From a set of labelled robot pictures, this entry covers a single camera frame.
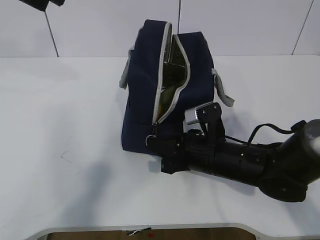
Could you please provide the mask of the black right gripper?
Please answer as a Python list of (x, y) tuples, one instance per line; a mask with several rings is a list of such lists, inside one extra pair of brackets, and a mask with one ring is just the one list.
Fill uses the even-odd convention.
[(225, 142), (225, 131), (216, 134), (200, 135), (198, 129), (192, 129), (173, 138), (160, 138), (149, 134), (145, 145), (152, 141), (152, 152), (161, 157), (161, 172), (196, 171), (209, 175), (215, 173), (216, 147)]

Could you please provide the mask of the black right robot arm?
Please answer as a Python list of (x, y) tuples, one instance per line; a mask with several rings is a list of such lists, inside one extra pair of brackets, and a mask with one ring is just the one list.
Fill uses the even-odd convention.
[(300, 121), (285, 142), (228, 142), (221, 121), (202, 123), (182, 135), (146, 138), (161, 157), (161, 171), (196, 171), (257, 187), (288, 203), (306, 199), (309, 184), (320, 178), (320, 122)]

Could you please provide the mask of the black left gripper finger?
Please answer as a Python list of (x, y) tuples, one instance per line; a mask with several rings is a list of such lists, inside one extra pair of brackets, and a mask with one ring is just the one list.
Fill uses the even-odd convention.
[(49, 1), (55, 4), (56, 6), (62, 6), (65, 3), (65, 0), (49, 0)]
[(20, 0), (20, 1), (42, 12), (46, 11), (46, 8), (49, 4), (49, 0)]

